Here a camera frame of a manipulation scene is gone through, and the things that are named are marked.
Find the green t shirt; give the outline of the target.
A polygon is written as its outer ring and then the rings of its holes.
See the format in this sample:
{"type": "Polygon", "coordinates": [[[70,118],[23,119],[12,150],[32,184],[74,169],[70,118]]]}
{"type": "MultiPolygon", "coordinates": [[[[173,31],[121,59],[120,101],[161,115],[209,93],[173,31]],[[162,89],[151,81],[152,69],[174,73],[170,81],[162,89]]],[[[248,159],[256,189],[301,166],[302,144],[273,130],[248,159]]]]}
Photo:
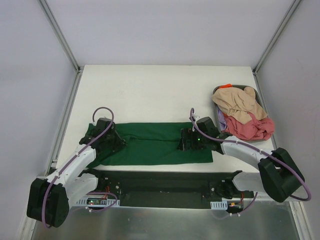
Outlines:
{"type": "Polygon", "coordinates": [[[106,143],[87,167],[212,163],[212,151],[208,148],[187,151],[177,149],[181,129],[189,128],[192,128],[191,122],[116,124],[115,130],[126,145],[112,152],[112,144],[106,143]]]}

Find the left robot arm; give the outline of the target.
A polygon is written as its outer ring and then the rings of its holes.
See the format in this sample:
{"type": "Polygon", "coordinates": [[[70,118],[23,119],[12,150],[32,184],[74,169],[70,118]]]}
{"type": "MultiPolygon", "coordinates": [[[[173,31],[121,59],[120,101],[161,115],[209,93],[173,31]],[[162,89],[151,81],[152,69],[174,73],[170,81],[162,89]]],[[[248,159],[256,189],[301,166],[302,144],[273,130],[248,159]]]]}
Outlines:
{"type": "Polygon", "coordinates": [[[105,191],[104,180],[84,170],[126,146],[116,131],[115,123],[101,117],[80,139],[72,155],[54,172],[36,178],[30,185],[26,215],[47,227],[59,227],[71,207],[84,195],[105,191]]]}

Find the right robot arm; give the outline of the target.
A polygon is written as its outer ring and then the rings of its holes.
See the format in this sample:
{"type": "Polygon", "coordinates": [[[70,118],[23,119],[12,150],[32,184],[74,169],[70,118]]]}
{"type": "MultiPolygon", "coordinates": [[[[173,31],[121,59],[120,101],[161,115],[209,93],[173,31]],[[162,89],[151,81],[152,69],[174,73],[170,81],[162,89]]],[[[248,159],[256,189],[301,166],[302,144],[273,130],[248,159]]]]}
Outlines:
{"type": "Polygon", "coordinates": [[[310,191],[305,178],[291,155],[284,148],[264,149],[240,140],[236,136],[219,131],[210,117],[191,118],[191,127],[182,128],[177,149],[180,151],[209,149],[231,156],[254,167],[258,173],[239,171],[225,184],[225,192],[237,197],[242,191],[264,192],[271,199],[282,203],[287,198],[303,201],[294,193],[303,187],[307,196],[310,191]]]}

